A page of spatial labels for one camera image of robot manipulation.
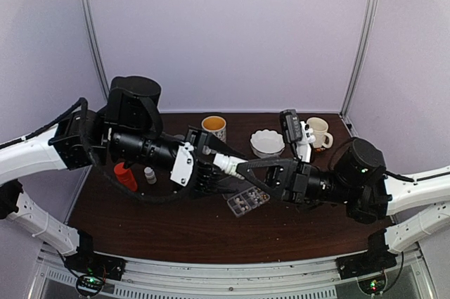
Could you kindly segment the small white bottle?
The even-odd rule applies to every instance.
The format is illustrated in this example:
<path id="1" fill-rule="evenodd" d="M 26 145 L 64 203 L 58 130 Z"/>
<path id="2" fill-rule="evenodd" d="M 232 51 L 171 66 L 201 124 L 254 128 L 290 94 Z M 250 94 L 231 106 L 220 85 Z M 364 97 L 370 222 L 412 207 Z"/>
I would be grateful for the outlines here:
<path id="1" fill-rule="evenodd" d="M 222 172 L 228 176 L 244 179 L 244 177 L 237 173 L 237 166 L 241 163 L 246 163 L 247 160 L 217 153 L 214 156 L 213 164 L 217 166 Z"/>
<path id="2" fill-rule="evenodd" d="M 155 184 L 157 182 L 157 177 L 155 171 L 151 167 L 145 167 L 143 170 L 144 177 L 149 184 Z"/>

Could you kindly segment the clear plastic pill organizer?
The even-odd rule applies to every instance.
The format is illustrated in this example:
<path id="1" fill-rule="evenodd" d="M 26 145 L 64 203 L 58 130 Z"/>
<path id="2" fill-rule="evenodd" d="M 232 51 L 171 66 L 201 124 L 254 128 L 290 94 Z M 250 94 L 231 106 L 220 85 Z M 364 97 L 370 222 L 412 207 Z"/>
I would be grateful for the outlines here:
<path id="1" fill-rule="evenodd" d="M 242 217 L 270 200 L 270 195 L 244 179 L 226 177 L 219 183 L 231 212 Z"/>

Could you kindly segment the orange pill bottle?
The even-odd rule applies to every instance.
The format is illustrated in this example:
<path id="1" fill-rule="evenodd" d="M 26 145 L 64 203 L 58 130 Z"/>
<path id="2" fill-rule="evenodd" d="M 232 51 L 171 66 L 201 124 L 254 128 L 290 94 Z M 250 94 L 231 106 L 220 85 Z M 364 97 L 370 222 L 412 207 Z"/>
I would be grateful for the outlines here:
<path id="1" fill-rule="evenodd" d="M 114 173 L 119 183 L 127 187 L 132 192 L 138 191 L 138 184 L 131 169 L 125 168 L 124 163 L 114 166 Z"/>

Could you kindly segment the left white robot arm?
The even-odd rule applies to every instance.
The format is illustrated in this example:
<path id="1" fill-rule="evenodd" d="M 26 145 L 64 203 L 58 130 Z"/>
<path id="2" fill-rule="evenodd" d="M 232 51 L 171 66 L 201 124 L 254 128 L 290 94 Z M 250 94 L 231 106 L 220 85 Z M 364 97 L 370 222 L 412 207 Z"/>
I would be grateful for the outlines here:
<path id="1" fill-rule="evenodd" d="M 147 204 L 178 200 L 201 182 L 213 184 L 217 169 L 204 159 L 205 149 L 236 158 L 240 153 L 202 129 L 190 129 L 185 139 L 165 134 L 158 110 L 161 92 L 161 86 L 147 77 L 116 77 L 102 109 L 90 110 L 81 98 L 54 121 L 2 144 L 1 217 L 18 222 L 93 274 L 101 268 L 101 258 L 94 252 L 92 237 L 35 205 L 20 178 L 51 170 L 100 169 L 107 160 L 167 171 L 179 186 L 169 196 L 147 196 L 121 186 L 125 194 Z"/>

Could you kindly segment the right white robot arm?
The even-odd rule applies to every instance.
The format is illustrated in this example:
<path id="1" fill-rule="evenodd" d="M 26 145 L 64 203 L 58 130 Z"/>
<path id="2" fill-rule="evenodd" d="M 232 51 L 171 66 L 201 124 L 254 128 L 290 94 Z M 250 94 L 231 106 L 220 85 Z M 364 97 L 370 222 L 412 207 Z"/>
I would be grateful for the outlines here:
<path id="1" fill-rule="evenodd" d="M 449 168 L 401 176 L 387 171 L 383 153 L 365 139 L 353 137 L 328 170 L 297 159 L 249 160 L 238 175 L 281 201 L 343 204 L 347 216 L 371 224 L 398 212 L 425 206 L 401 224 L 373 234 L 360 264 L 376 271 L 416 241 L 449 223 Z"/>

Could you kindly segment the white scalloped dish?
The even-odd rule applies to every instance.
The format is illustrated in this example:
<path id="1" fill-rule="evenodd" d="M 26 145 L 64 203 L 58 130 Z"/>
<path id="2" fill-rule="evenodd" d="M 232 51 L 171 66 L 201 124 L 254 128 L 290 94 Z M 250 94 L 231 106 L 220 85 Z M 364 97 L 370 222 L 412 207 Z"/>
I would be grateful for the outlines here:
<path id="1" fill-rule="evenodd" d="M 252 152 L 258 158 L 278 157 L 285 149 L 283 136 L 274 130 L 257 130 L 250 137 Z"/>

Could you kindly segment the yellow-inside patterned mug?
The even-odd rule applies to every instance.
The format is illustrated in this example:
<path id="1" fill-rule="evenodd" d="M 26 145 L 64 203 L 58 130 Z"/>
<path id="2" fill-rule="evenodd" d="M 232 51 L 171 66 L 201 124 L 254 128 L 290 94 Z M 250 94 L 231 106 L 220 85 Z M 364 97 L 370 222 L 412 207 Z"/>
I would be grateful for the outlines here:
<path id="1" fill-rule="evenodd" d="M 201 122 L 203 130 L 212 133 L 224 143 L 226 143 L 226 126 L 226 120 L 218 115 L 208 116 Z"/>

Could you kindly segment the cream ribbed mug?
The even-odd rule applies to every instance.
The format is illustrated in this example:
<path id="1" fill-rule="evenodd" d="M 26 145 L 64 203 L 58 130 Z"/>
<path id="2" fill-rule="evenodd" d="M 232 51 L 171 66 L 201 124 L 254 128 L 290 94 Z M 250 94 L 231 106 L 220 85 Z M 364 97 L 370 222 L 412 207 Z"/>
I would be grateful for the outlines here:
<path id="1" fill-rule="evenodd" d="M 313 130 L 313 135 L 315 136 L 315 141 L 313 142 L 314 148 L 324 148 L 329 149 L 333 145 L 333 135 L 328 132 L 328 123 L 319 117 L 310 117 L 307 120 L 307 124 Z"/>

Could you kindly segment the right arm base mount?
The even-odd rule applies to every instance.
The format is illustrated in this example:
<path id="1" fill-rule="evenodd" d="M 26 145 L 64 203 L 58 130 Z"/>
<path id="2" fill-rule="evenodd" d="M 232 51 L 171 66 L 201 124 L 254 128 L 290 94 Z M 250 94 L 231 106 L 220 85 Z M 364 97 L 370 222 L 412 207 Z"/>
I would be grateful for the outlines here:
<path id="1" fill-rule="evenodd" d="M 397 257 L 391 253 L 376 255 L 366 251 L 336 259 L 337 270 L 341 279 L 350 279 L 367 274 L 381 272 L 397 265 Z"/>

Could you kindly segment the front aluminium rail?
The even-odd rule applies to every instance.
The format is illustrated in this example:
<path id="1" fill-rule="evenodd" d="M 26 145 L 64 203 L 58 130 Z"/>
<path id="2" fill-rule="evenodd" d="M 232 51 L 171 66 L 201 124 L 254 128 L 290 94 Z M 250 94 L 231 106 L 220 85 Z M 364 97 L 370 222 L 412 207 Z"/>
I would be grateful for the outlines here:
<path id="1" fill-rule="evenodd" d="M 436 298 L 425 258 L 412 246 L 397 266 L 342 279 L 336 258 L 254 264 L 199 264 L 126 257 L 119 281 L 108 279 L 99 298 L 372 298 L 362 289 L 383 279 L 380 298 Z"/>

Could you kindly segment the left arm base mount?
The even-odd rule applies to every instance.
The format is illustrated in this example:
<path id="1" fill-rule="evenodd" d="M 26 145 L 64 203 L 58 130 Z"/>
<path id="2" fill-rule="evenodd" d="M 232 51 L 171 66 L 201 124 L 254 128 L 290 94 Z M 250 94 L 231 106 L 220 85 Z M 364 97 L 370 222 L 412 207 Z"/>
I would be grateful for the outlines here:
<path id="1" fill-rule="evenodd" d="M 126 262 L 119 257 L 99 253 L 76 253 L 64 257 L 65 265 L 76 272 L 102 279 L 121 281 Z"/>

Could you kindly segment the right aluminium frame post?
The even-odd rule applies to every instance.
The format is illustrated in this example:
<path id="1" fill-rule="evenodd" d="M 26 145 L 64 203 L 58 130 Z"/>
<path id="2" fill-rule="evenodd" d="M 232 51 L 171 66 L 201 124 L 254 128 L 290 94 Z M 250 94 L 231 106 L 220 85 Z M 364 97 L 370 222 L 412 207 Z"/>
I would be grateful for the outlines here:
<path id="1" fill-rule="evenodd" d="M 364 60 L 368 50 L 371 31 L 373 29 L 375 16 L 377 13 L 378 2 L 379 0 L 366 0 L 366 9 L 361 27 L 359 43 L 356 49 L 356 56 L 354 59 L 354 64 L 352 66 L 352 72 L 350 75 L 349 84 L 347 86 L 345 98 L 340 110 L 340 116 L 344 120 L 347 120 L 349 118 L 349 111 L 351 108 L 352 100 L 356 93 L 357 84 L 363 70 Z"/>

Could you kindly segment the aluminium frame post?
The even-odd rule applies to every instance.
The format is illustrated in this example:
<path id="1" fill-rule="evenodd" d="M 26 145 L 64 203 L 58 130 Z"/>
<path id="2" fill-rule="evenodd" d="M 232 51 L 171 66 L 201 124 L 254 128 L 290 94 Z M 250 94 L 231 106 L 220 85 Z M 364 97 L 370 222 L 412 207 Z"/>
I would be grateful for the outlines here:
<path id="1" fill-rule="evenodd" d="M 344 120 L 347 120 L 349 118 L 349 111 L 351 108 L 352 100 L 356 93 L 357 84 L 363 70 L 364 60 L 368 50 L 371 31 L 373 29 L 375 16 L 377 13 L 378 2 L 379 0 L 366 0 L 366 9 L 361 27 L 359 43 L 356 49 L 356 56 L 354 59 L 354 64 L 352 66 L 352 72 L 350 75 L 349 84 L 347 86 L 345 98 L 340 110 L 340 116 Z"/>
<path id="2" fill-rule="evenodd" d="M 80 0 L 80 3 L 82 6 L 84 24 L 86 28 L 91 57 L 94 62 L 95 73 L 98 79 L 102 96 L 106 101 L 109 94 L 108 79 L 106 77 L 103 61 L 101 58 L 101 52 L 94 25 L 94 17 L 91 10 L 91 3 L 90 0 Z"/>

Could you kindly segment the left aluminium frame post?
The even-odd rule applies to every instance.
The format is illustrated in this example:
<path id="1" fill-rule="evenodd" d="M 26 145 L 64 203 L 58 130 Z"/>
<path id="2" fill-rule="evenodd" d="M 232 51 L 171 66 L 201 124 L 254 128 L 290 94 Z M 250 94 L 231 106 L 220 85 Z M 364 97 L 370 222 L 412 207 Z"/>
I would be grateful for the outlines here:
<path id="1" fill-rule="evenodd" d="M 91 3 L 90 0 L 80 0 L 80 3 L 82 6 L 84 24 L 86 28 L 91 57 L 94 62 L 95 73 L 98 79 L 102 96 L 106 101 L 109 94 L 108 79 L 106 77 L 103 61 L 101 58 L 101 52 L 94 25 L 94 17 L 91 10 Z"/>

